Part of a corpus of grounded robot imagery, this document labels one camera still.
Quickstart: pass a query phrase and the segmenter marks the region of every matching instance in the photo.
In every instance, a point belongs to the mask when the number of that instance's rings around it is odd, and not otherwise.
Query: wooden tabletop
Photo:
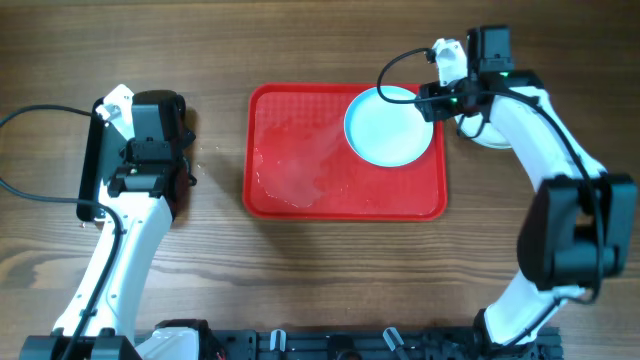
[[[640,179],[632,1],[44,3],[0,8],[1,115],[40,103],[90,109],[120,83],[175,90],[197,112],[200,181],[156,253],[139,329],[173,318],[257,330],[469,325],[517,271],[529,179],[513,152],[460,140],[451,123],[449,205],[433,222],[252,218],[242,171],[248,99],[263,83],[371,83],[404,51],[509,24],[517,67],[538,73],[577,140],[609,171]],[[389,74],[398,83],[436,78],[419,58]],[[76,196],[87,132],[84,117],[24,115],[0,131],[0,174],[24,191]],[[567,359],[638,357],[637,214],[635,223],[624,275],[606,281],[595,306],[568,305],[552,320]],[[49,333],[98,237],[72,206],[0,191],[0,358],[16,357],[26,336]]]

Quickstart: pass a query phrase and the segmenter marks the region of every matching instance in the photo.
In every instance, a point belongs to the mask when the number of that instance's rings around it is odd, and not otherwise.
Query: light blue plate
[[[415,99],[416,94],[396,86],[382,86],[394,100]],[[371,164],[385,167],[406,165],[422,155],[433,137],[413,104],[388,103],[371,88],[358,95],[344,117],[344,133],[353,151]]]

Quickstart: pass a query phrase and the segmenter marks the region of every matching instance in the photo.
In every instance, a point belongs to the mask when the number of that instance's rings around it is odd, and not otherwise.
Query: wood grain
[[[119,83],[169,88],[197,114],[200,182],[154,259],[138,327],[205,318],[219,329],[469,324],[517,269],[532,199],[510,151],[446,127],[449,206],[431,223],[270,222],[240,201],[248,98],[271,81],[363,82],[406,50],[506,23],[519,68],[545,81],[576,138],[610,171],[640,178],[638,6],[627,1],[9,1],[0,7],[0,114],[34,103],[88,109]],[[426,82],[412,59],[389,80]],[[28,114],[0,131],[0,174],[22,190],[77,194],[88,123]],[[638,221],[626,272],[596,306],[569,305],[567,359],[640,353]],[[0,358],[47,334],[99,231],[74,208],[0,192]]]

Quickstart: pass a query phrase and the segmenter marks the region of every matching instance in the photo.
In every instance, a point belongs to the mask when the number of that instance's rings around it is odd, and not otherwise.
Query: red tray
[[[447,206],[444,139],[401,167],[362,160],[344,135],[351,101],[375,85],[271,83],[249,102],[243,201],[262,218],[433,220]],[[417,92],[418,85],[401,85]]]

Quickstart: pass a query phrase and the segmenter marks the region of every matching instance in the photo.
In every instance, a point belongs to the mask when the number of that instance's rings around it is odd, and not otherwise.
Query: white plate
[[[416,98],[416,94],[396,86],[383,86],[382,92],[395,100]],[[416,160],[427,150],[433,124],[425,122],[413,104],[388,103],[376,88],[371,88],[349,105],[344,133],[361,158],[374,165],[395,167]]]
[[[460,118],[462,116],[456,116],[456,123],[460,123]],[[475,136],[478,133],[478,129],[480,128],[480,124],[482,124],[482,115],[478,114],[476,116],[467,117],[464,119],[462,123],[462,133],[466,136]],[[471,141],[480,144],[482,146],[486,146],[492,149],[510,149],[511,145],[507,141],[507,139],[500,134],[498,130],[496,130],[491,123],[487,123],[484,125],[484,129],[482,129],[482,133],[476,138],[471,139]]]

